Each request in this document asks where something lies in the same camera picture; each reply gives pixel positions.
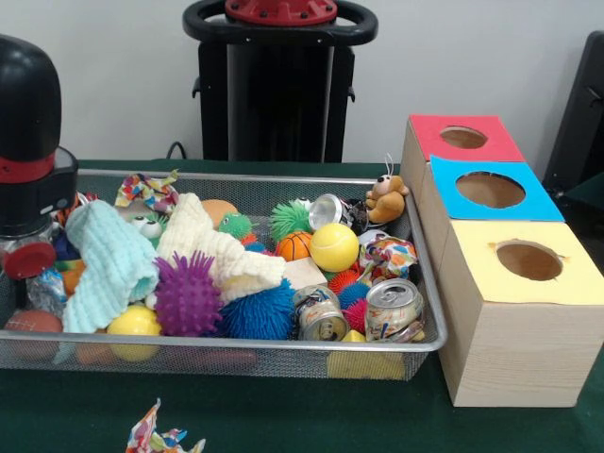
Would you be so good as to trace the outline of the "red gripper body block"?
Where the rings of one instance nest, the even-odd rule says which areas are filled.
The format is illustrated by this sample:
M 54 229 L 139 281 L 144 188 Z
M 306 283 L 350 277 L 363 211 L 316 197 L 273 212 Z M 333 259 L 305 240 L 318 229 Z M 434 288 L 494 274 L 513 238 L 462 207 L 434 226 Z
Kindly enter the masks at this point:
M 14 280 L 32 278 L 52 267 L 55 259 L 56 252 L 51 243 L 25 243 L 2 256 L 2 269 Z

